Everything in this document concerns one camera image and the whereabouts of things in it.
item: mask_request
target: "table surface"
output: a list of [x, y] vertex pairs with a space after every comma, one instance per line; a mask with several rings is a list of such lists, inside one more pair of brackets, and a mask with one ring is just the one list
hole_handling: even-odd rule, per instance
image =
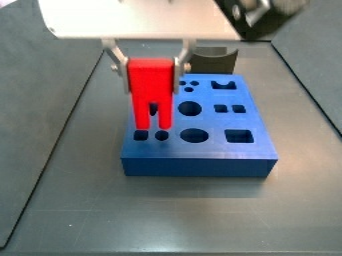
[[[104, 55], [4, 255], [342, 253], [340, 137], [271, 45], [228, 46], [279, 154], [268, 177], [125, 177], [128, 97]], [[124, 47], [172, 56], [180, 44]]]

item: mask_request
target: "white robot part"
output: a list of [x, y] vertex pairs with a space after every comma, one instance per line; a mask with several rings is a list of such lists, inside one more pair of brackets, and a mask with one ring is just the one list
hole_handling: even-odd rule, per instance
[[212, 0], [38, 0], [58, 38], [239, 40]]

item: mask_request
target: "red object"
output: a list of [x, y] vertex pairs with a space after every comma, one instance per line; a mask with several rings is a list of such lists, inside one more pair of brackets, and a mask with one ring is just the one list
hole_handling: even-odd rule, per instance
[[173, 62], [171, 59], [132, 58], [127, 65], [135, 125], [149, 129], [149, 104], [157, 104], [159, 128], [172, 125]]

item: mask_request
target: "blue shape sorter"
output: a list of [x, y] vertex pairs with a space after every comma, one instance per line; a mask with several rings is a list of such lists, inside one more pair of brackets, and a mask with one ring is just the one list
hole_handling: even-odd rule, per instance
[[173, 96], [173, 125], [136, 130], [132, 108], [121, 149], [125, 175], [266, 177], [276, 151], [240, 75], [187, 74]]

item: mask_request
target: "rectangular hole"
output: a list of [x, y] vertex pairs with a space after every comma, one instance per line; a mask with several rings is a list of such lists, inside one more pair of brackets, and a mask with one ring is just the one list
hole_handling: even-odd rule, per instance
[[228, 112], [228, 108], [223, 104], [213, 105], [213, 108], [215, 108], [216, 113], [227, 113]]
[[234, 113], [246, 113], [246, 108], [243, 105], [232, 105]]
[[250, 130], [224, 130], [225, 140], [229, 143], [254, 143]]
[[234, 81], [229, 81], [227, 84], [219, 84], [216, 81], [211, 81], [211, 87], [217, 90], [236, 90], [236, 84]]

